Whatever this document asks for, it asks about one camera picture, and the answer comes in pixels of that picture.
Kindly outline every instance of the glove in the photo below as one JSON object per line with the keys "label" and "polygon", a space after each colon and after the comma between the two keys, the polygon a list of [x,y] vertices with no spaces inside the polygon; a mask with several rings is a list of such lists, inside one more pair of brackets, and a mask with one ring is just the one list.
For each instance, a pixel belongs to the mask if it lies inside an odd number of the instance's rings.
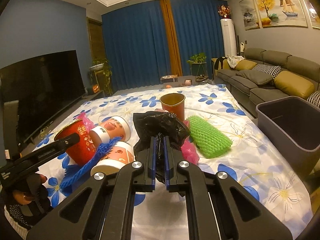
{"label": "glove", "polygon": [[1,191],[9,215],[27,230],[53,209],[48,191],[42,185],[46,181],[44,175],[34,173],[15,183],[10,189]]}

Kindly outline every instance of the sofa backrest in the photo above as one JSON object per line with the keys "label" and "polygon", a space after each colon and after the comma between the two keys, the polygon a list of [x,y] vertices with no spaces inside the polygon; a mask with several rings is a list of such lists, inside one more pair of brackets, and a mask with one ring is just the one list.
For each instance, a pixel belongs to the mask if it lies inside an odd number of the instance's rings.
{"label": "sofa backrest", "polygon": [[282,70],[288,70],[311,81],[315,89],[320,90],[320,65],[318,63],[285,52],[257,48],[246,49],[244,57],[260,64],[281,66]]}

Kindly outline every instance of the orange curtain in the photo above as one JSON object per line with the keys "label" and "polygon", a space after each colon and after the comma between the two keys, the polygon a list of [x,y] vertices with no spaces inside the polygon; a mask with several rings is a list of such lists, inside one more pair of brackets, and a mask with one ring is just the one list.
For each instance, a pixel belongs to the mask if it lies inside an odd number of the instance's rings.
{"label": "orange curtain", "polygon": [[170,0],[160,0],[160,6],[164,19],[165,32],[167,33],[171,72],[172,75],[182,76],[179,45]]}

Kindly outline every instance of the gray trash bin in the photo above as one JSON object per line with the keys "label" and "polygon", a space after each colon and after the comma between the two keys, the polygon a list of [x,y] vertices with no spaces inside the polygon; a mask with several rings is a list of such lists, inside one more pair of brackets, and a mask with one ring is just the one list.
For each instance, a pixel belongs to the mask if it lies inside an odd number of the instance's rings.
{"label": "gray trash bin", "polygon": [[299,97],[256,107],[258,127],[297,175],[310,174],[320,158],[320,109]]}

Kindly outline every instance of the pink plastic wrapper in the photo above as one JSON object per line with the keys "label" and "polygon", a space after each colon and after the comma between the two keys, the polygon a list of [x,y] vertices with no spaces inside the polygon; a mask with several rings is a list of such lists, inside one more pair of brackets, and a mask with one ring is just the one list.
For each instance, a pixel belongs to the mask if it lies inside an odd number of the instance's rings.
{"label": "pink plastic wrapper", "polygon": [[[190,129],[190,122],[188,120],[183,121],[183,123]],[[199,155],[197,154],[196,147],[193,143],[189,142],[189,137],[187,137],[184,140],[183,145],[181,146],[181,152],[183,158],[191,162],[195,165],[198,164],[198,161],[200,160]]]}
{"label": "pink plastic wrapper", "polygon": [[82,119],[85,129],[87,130],[87,132],[89,132],[91,129],[95,128],[94,123],[85,115],[85,112],[79,114],[77,116],[77,119]]}

